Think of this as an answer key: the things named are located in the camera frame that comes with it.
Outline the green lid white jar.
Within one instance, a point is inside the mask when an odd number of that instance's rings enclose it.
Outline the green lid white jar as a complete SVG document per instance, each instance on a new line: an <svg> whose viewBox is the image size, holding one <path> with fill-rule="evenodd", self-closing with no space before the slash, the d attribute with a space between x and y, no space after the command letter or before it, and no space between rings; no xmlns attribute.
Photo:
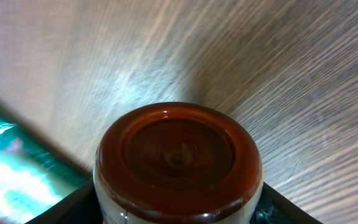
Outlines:
<svg viewBox="0 0 358 224"><path fill-rule="evenodd" d="M255 142L232 118L166 102L109 127L93 182L105 223L249 223L263 168Z"/></svg>

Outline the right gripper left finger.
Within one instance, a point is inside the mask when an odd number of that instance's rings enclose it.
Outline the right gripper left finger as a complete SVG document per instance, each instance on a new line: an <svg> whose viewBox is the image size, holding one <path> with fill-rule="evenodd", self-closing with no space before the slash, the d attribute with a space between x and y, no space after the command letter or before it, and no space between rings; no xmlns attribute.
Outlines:
<svg viewBox="0 0 358 224"><path fill-rule="evenodd" d="M102 224L103 216L90 179L62 201L26 224Z"/></svg>

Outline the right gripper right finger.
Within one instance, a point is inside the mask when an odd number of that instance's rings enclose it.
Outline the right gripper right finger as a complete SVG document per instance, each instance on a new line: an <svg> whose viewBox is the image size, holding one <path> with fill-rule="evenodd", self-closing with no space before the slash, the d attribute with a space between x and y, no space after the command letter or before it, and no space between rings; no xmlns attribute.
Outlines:
<svg viewBox="0 0 358 224"><path fill-rule="evenodd" d="M322 224L266 182L250 224Z"/></svg>

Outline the green 3M gloves packet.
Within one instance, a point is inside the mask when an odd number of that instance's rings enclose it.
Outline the green 3M gloves packet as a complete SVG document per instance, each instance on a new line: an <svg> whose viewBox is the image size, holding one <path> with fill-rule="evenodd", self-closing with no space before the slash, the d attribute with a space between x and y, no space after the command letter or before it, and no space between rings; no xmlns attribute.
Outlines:
<svg viewBox="0 0 358 224"><path fill-rule="evenodd" d="M27 223L87 180L0 116L0 223Z"/></svg>

